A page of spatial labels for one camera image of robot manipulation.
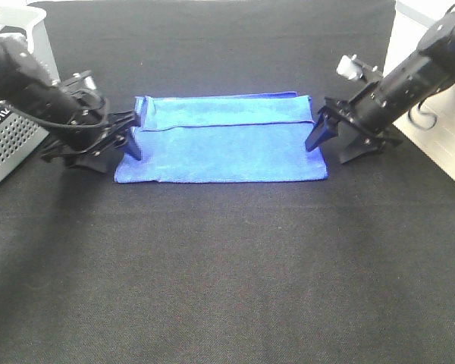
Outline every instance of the black tablecloth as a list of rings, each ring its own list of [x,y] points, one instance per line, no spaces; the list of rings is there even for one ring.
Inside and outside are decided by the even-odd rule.
[[[347,98],[391,0],[41,3],[64,79]],[[455,362],[455,183],[411,142],[290,184],[129,184],[27,159],[0,185],[0,363]]]

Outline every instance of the microfiber cloth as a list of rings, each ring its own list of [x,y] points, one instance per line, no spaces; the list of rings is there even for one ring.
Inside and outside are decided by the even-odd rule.
[[[310,97],[296,93],[136,98],[133,137],[142,160],[125,155],[119,183],[321,180],[319,149],[307,152]]]

